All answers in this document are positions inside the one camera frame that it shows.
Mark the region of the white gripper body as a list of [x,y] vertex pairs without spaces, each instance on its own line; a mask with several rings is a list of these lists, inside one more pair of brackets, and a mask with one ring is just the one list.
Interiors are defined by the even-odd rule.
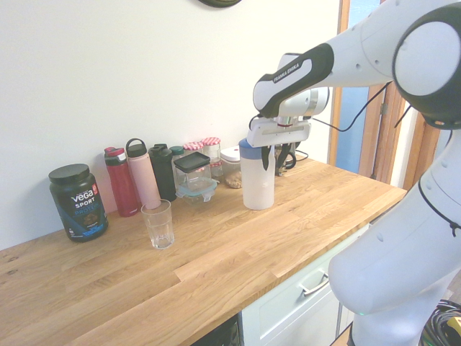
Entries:
[[253,148],[276,146],[305,141],[310,135],[308,120],[284,127],[269,118],[259,118],[251,122],[246,140]]

